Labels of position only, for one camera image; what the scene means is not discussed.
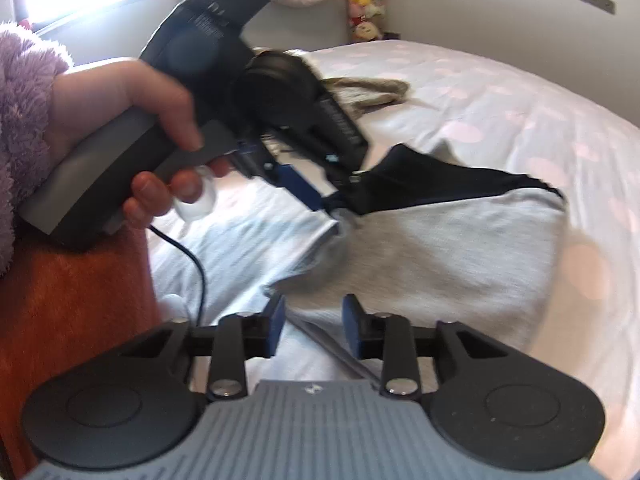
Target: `wall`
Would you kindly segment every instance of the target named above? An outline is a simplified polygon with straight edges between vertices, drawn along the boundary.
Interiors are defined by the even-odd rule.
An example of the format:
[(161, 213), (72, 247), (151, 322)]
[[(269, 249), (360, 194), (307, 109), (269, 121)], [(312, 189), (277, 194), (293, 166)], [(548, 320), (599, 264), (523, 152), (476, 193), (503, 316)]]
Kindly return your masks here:
[[(135, 56), (181, 0), (124, 0), (60, 25), (42, 36), (64, 44), (76, 64)], [(11, 0), (0, 0), (0, 21), (12, 19)], [(317, 50), (347, 41), (346, 4), (331, 0), (298, 9), (269, 4), (245, 28), (249, 44)]]
[(389, 0), (406, 40), (536, 73), (640, 125), (640, 0), (611, 16), (578, 0)]

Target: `finger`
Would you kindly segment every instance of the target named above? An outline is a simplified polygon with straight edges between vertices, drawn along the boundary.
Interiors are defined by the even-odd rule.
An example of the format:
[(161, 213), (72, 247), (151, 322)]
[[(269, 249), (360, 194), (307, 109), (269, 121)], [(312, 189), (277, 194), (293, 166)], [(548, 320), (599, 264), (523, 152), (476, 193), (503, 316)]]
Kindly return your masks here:
[(142, 61), (129, 62), (125, 82), (131, 103), (158, 115), (166, 134), (178, 146), (195, 151), (204, 145), (195, 121), (193, 97), (184, 86)]
[(194, 203), (202, 194), (202, 179), (193, 170), (180, 170), (171, 179), (171, 192), (187, 204)]
[(132, 196), (127, 198), (122, 205), (124, 212), (124, 218), (127, 223), (135, 229), (144, 229), (151, 224), (153, 216), (148, 213), (138, 202), (137, 199)]
[(233, 169), (231, 162), (229, 162), (229, 159), (226, 158), (226, 156), (215, 158), (209, 164), (207, 164), (207, 166), (211, 168), (213, 174), (218, 178), (222, 178)]
[(143, 171), (133, 178), (131, 190), (140, 205), (153, 216), (162, 216), (171, 209), (171, 192), (162, 180), (149, 171)]

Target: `black fabric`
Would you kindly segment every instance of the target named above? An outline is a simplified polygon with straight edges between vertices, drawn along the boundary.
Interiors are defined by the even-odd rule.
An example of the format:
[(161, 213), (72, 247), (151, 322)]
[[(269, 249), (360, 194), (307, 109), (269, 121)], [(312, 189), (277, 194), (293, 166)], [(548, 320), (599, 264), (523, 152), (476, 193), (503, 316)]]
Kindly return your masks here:
[[(396, 144), (380, 163), (360, 174), (354, 192), (365, 194), (366, 210), (361, 214), (405, 207), (453, 202), (468, 198), (498, 196), (513, 189), (535, 187), (555, 193), (556, 188), (525, 174), (511, 174), (487, 168), (447, 164), (431, 155)], [(340, 192), (324, 199), (324, 208), (349, 208)]]

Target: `fuzzy purple sleeve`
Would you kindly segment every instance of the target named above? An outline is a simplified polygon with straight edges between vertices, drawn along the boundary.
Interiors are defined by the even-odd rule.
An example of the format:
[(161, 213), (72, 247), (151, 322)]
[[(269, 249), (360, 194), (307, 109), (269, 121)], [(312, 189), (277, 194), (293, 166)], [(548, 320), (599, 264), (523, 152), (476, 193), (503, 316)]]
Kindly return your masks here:
[(0, 24), (0, 275), (14, 251), (15, 207), (51, 169), (43, 140), (51, 86), (70, 65), (64, 47)]

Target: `orange blanket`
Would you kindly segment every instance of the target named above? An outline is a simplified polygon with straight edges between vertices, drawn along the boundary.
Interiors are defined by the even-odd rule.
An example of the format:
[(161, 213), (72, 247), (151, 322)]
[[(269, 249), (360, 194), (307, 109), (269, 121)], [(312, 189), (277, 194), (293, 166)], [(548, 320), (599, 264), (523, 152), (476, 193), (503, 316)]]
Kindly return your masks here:
[(85, 254), (16, 241), (0, 278), (0, 438), (18, 478), (36, 464), (20, 427), (29, 393), (158, 322), (144, 232), (123, 228)]

